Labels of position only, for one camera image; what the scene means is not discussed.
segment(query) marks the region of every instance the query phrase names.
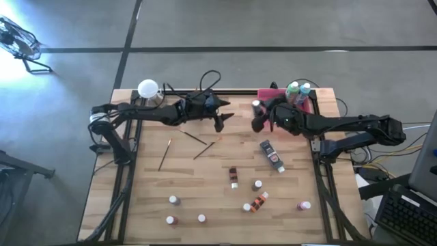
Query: gray floor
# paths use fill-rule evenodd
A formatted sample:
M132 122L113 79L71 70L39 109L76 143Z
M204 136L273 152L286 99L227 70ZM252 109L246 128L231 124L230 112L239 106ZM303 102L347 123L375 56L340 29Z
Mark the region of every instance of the gray floor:
M123 47L134 4L0 0L0 14L33 31L48 47ZM437 16L426 0L146 0L132 46L437 45L435 26ZM52 180L35 176L8 245L75 241L95 160L88 150L88 112L109 101L120 57L43 54L41 61L56 73L30 75L0 51L0 149L57 170ZM146 78L192 88L209 69L222 73L217 87L285 85L303 77L333 87L347 102L349 115L389 113L403 122L429 122L437 109L435 64L437 52L429 51L131 53L122 88L134 88ZM425 131L407 130L403 146ZM405 174L414 158L393 157L385 166Z

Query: lid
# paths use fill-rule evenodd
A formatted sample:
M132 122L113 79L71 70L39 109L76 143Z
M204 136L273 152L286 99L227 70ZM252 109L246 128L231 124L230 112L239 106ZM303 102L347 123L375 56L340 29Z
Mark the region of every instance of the lid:
M262 186L262 182L261 182L261 180L256 180L256 181L255 181L255 187L257 187L257 188L261 188L261 186Z
M291 86L292 88L299 88L299 83L298 83L297 81L294 81L294 82L292 82L292 83L290 84L290 86Z
M258 107L261 104L261 102L259 100L253 100L252 101L252 105L255 107Z
M143 80L138 85L138 94L142 98L151 98L155 96L157 93L158 93L158 84L157 82L151 79Z
M278 167L278 172L282 174L285 171L284 166Z
M177 202L177 200L178 200L178 198L176 196L174 196L174 195L171 195L170 198L169 198L169 201L171 203L175 203L175 202Z
M310 208L311 208L311 203L309 203L309 202L303 202L303 203L301 204L301 206L302 206L303 208L305 208L305 209L310 209Z
M173 218L173 216L168 216L168 217L165 219L165 221L166 221L169 225L171 225L171 224L175 221L175 218Z
M243 210L249 212L251 210L251 205L250 204L244 204L243 205Z
M206 221L205 215L199 215L199 216L197 216L197 219L199 220L199 222L205 222Z

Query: paint bottle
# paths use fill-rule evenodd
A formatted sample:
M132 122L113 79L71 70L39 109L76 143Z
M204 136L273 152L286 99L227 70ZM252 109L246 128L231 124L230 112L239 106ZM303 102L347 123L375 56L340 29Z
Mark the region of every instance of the paint bottle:
M311 203L309 202L299 202L297 205L298 210L304 211L311 208Z
M252 110L253 110L254 118L258 118L264 115L264 111L262 111L262 107L261 107L261 101L259 100L252 101Z
M165 221L169 224L169 225L176 225L179 222L179 219L174 217L174 216L168 216Z
M256 180L253 184L252 184L252 191L258 191L259 189L261 189L262 187L262 182L261 180Z
M197 220L200 223L206 223L206 216L205 215L199 215L199 216L197 216Z
M259 208L261 208L262 204L267 200L268 193L264 192L263 194L259 195L259 197L255 198L255 201L251 204L251 211L255 213Z
M309 92L311 91L311 88L309 86L309 83L305 83L300 86L299 94L296 96L296 99L294 99L294 104L301 106L303 105L305 99L307 99Z
M231 178L231 188L238 188L237 167L229 168L229 177Z
M251 211L251 205L250 204L244 204L243 205L243 211L244 212L250 212Z
M298 94L299 94L299 83L294 81L287 86L287 90L285 91L285 97L287 98L288 103L294 104L294 100L296 99Z
M177 205L180 204L180 199L179 199L177 196L175 196L175 195L171 195L171 196L169 197L169 202L170 202L171 204L173 204L174 206L177 206Z

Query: fan stand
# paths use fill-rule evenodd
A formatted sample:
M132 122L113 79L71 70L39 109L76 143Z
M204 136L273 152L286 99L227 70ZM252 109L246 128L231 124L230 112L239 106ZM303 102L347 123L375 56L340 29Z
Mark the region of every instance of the fan stand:
M37 72L38 72L38 73L39 73L39 72L53 72L53 69L52 69L51 67L49 67L49 66L47 66L47 65L45 65L45 64L42 64L42 63L40 63L40 62L33 61L33 60L31 60L31 59L27 59L26 57L15 56L15 59L20 59L20 60L22 60L23 63L24 63L24 65L25 65L25 67L26 67L26 71L27 71L27 72L30 72L31 74L33 74L33 73L37 73ZM42 67L45 67L45 69L30 69L30 66L29 66L28 62L31 62L31 63L33 63L33 64L37 64L37 65L40 65L40 66L42 66Z

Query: keyboard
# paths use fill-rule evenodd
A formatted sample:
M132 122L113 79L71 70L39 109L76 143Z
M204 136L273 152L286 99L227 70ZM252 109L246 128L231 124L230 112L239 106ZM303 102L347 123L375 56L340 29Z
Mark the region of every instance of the keyboard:
M415 245L437 245L437 207L394 185L382 198L375 222Z

